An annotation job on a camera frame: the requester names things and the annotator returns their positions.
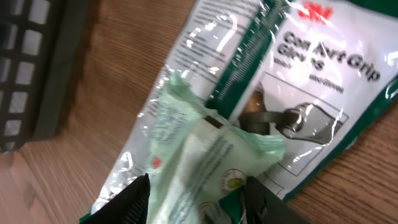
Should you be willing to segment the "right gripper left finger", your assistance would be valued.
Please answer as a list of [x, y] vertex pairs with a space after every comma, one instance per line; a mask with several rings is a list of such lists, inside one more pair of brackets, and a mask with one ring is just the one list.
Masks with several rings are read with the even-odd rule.
[[96, 213], [87, 214], [80, 224], [146, 224], [150, 196], [148, 174], [139, 176]]

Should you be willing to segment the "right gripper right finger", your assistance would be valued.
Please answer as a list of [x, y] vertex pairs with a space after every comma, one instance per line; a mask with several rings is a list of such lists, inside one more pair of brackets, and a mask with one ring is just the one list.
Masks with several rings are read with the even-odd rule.
[[253, 176], [244, 186], [247, 224], [309, 224]]

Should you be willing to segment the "mint green wipes packet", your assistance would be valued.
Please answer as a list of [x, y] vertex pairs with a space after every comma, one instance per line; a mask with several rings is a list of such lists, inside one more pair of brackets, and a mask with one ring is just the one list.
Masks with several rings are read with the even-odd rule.
[[166, 79], [150, 135], [148, 223], [242, 223], [241, 187], [283, 158], [280, 136], [248, 133]]

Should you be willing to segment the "green white gloves packet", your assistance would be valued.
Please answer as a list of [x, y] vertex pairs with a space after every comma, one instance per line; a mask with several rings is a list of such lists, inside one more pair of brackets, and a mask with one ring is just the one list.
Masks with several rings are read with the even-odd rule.
[[253, 177], [287, 204], [397, 98], [397, 2], [197, 1], [88, 214], [149, 176], [176, 72], [233, 126], [283, 139], [283, 158]]

